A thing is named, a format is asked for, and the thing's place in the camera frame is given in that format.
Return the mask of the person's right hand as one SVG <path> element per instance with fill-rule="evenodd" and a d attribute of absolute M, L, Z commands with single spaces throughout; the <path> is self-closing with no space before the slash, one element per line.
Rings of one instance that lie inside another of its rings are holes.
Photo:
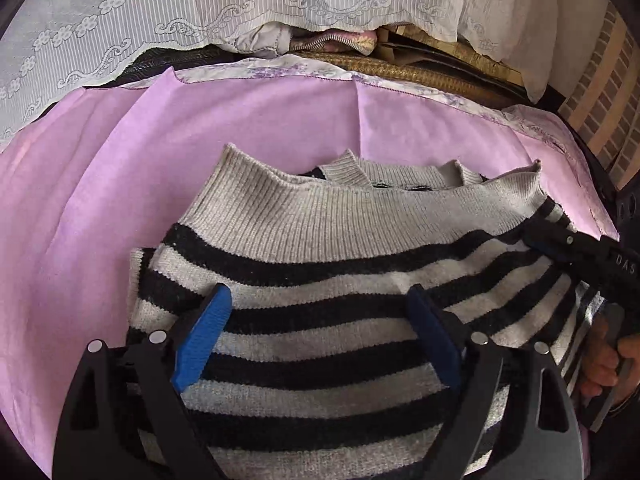
<path fill-rule="evenodd" d="M 613 404 L 625 402 L 639 385 L 640 340 L 638 334 L 620 338 L 613 348 L 607 341 L 608 322 L 598 314 L 590 328 L 582 357 L 582 374 L 578 382 L 580 394 L 586 398 L 600 396 L 605 388 L 616 387 Z M 632 367 L 626 378 L 616 370 L 620 360 L 631 360 Z"/>

